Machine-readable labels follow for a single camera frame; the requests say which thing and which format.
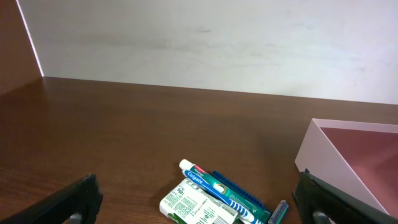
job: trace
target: brown tabletop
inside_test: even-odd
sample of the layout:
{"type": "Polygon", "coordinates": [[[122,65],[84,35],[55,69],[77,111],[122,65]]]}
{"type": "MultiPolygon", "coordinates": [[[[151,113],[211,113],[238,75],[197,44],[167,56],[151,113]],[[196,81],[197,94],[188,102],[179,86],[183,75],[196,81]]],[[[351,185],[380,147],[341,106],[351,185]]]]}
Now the brown tabletop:
{"type": "Polygon", "coordinates": [[[311,118],[398,124],[398,105],[44,78],[0,96],[0,219],[89,173],[97,223],[172,223],[159,202],[186,158],[300,223],[291,192],[311,118]]]}

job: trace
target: white wall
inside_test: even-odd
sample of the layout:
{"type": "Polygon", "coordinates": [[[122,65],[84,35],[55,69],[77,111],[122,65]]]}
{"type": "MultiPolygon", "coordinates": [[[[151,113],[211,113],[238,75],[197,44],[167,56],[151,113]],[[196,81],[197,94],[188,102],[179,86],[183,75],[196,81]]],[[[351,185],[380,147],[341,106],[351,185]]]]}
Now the white wall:
{"type": "Polygon", "coordinates": [[[45,76],[398,104],[396,0],[19,0],[45,76]]]}

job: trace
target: red label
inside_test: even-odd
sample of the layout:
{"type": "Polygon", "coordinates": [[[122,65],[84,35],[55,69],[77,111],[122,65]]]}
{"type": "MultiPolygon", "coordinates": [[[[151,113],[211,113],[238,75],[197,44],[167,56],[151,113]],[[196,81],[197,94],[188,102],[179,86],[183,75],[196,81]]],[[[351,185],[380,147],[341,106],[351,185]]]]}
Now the red label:
{"type": "Polygon", "coordinates": [[[195,165],[195,169],[201,173],[206,174],[206,171],[204,171],[203,169],[201,169],[198,165],[195,165]]]}

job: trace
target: open box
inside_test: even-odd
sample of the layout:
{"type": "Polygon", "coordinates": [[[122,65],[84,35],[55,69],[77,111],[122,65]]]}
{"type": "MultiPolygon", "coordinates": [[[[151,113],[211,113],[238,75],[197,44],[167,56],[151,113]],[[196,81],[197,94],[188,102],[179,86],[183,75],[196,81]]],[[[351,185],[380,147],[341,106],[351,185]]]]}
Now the open box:
{"type": "Polygon", "coordinates": [[[295,163],[398,218],[398,125],[312,119],[295,163]]]}

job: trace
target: white cap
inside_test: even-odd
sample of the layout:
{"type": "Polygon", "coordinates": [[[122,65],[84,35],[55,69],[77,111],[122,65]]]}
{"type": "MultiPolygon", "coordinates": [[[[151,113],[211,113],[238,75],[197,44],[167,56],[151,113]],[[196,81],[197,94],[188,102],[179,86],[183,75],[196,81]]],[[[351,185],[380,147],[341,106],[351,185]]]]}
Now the white cap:
{"type": "Polygon", "coordinates": [[[180,162],[180,169],[181,169],[181,170],[191,169],[191,167],[192,167],[193,165],[194,165],[194,164],[191,163],[190,161],[188,161],[188,160],[186,160],[186,159],[183,159],[183,160],[181,160],[181,162],[180,162]]]}

